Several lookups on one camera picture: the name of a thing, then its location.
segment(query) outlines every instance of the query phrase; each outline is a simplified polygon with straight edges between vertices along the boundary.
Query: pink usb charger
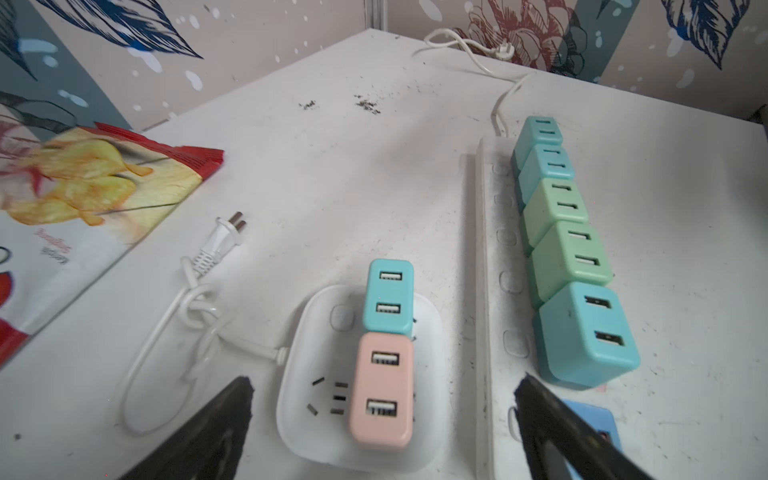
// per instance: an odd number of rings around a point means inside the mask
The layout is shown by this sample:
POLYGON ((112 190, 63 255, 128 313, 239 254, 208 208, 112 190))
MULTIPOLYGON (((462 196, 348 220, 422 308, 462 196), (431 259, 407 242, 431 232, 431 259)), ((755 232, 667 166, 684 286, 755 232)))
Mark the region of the pink usb charger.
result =
POLYGON ((357 350, 349 430, 371 449, 403 450, 413 435, 413 343, 369 332, 357 350))

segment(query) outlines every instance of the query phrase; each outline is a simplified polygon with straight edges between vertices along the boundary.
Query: power outlet socket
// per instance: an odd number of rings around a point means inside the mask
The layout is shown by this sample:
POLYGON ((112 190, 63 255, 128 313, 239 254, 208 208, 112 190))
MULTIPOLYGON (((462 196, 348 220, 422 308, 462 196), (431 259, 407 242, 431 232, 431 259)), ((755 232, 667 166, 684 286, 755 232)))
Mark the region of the power outlet socket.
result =
POLYGON ((410 473, 427 466, 448 436, 449 391, 440 314, 413 296, 413 436, 401 452, 363 448, 349 433, 349 404, 365 286, 320 290, 302 313, 277 400, 277 430, 288 448, 314 462, 364 472, 410 473))

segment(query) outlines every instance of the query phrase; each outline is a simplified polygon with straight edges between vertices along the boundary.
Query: snack bag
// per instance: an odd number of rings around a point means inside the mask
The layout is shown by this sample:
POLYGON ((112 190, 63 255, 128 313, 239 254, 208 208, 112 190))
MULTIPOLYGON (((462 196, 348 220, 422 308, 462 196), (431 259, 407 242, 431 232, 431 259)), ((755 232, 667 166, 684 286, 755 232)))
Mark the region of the snack bag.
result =
POLYGON ((223 151, 104 124, 42 145, 0 140, 1 366, 216 171, 223 151))

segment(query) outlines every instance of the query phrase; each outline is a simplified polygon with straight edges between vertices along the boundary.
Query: wall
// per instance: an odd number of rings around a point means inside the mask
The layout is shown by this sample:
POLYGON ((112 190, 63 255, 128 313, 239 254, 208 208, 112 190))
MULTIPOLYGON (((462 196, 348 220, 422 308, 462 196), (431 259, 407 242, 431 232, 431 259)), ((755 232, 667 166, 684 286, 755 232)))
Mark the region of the wall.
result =
POLYGON ((389 30, 453 28, 515 63, 748 118, 768 103, 768 2, 389 0, 389 30))
POLYGON ((362 31, 363 5, 0 0, 0 133, 143 130, 362 31))

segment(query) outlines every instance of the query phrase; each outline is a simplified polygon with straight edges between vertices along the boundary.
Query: white power cord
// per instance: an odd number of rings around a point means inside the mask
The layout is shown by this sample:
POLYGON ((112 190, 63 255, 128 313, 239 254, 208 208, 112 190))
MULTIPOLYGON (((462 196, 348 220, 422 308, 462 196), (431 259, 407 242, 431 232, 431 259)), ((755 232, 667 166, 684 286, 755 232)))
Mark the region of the white power cord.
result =
POLYGON ((168 309, 165 311, 165 314, 160 318, 160 321, 157 322, 157 325, 155 325, 130 369, 121 380, 116 395, 110 401, 107 427, 118 437, 118 440, 123 443, 130 445, 135 443, 138 439, 141 439, 142 442, 149 442, 151 440, 159 440, 161 437, 167 437, 170 433, 170 428, 165 429, 164 427, 177 418, 186 418, 187 415, 181 415, 181 413, 187 409, 190 399, 194 396, 197 380, 200 378, 200 374, 220 350, 221 340, 255 356, 273 360, 278 366, 285 365, 288 358, 288 347, 283 346, 273 349, 261 346, 257 343, 242 339, 225 330, 224 328, 232 322, 235 317, 233 315, 227 315, 216 306, 215 303, 206 299, 206 294, 213 292, 214 288, 209 283, 200 283, 199 281, 200 278, 210 272, 210 270, 236 245, 242 244, 243 240, 240 236, 240 231, 246 225, 246 223, 240 219, 242 216, 242 213, 237 212, 229 220, 217 218, 216 229, 208 237, 208 240, 200 249, 200 252, 197 257, 195 257, 194 261, 190 260, 189 257, 181 257, 181 269, 184 272, 184 277, 187 279, 187 285, 179 290, 174 301, 171 302, 168 309), (182 376, 182 380, 189 383, 189 389, 181 403, 181 407, 179 407, 178 411, 166 422, 149 430, 134 429, 125 417, 125 402, 128 393, 130 392, 141 367, 147 360, 147 357, 157 343, 157 340, 160 338, 160 335, 165 330, 165 326, 177 311, 178 318, 182 323, 189 326, 191 329, 205 330, 197 343, 194 362, 182 376), (199 312, 201 319, 193 318, 190 316, 190 312, 199 312))
POLYGON ((535 74, 527 73, 525 75, 522 75, 521 77, 516 78, 510 78, 505 77, 503 75, 495 74, 493 71, 485 67, 480 61, 477 59, 477 55, 475 55, 472 52, 472 49, 469 47, 469 45, 478 48, 480 51, 483 51, 486 54, 493 55, 498 60, 508 61, 511 60, 512 57, 515 56, 515 47, 513 47, 511 44, 507 43, 507 41, 504 41, 501 45, 499 45, 497 48, 487 48, 483 44, 480 44, 474 40, 471 40, 469 38, 461 38, 458 33, 455 31, 449 29, 449 28, 438 28, 437 30, 432 31, 429 35, 424 37, 424 42, 430 47, 430 48, 447 48, 447 47, 453 47, 456 45, 459 45, 461 48, 464 49, 464 51, 467 52, 467 55, 469 55, 469 58, 475 63, 475 65, 478 66, 480 70, 483 70, 486 74, 492 76, 493 78, 498 78, 500 80, 506 80, 513 82, 513 85, 502 94, 501 97, 498 98, 496 101, 496 105, 494 105, 493 110, 491 111, 491 120, 494 121, 498 118, 499 123, 502 125, 501 128, 496 125, 497 130, 499 130, 499 133, 503 133, 504 136, 509 136, 509 126, 507 123, 507 119, 504 117, 503 113, 500 112, 502 103, 507 98, 509 94, 514 94, 516 91, 520 90, 520 87, 522 86, 523 82, 526 78, 530 77, 531 75, 535 74), (451 37, 454 40, 453 41, 447 41, 445 43, 435 43, 432 41, 432 39, 439 35, 445 35, 447 37, 451 37))

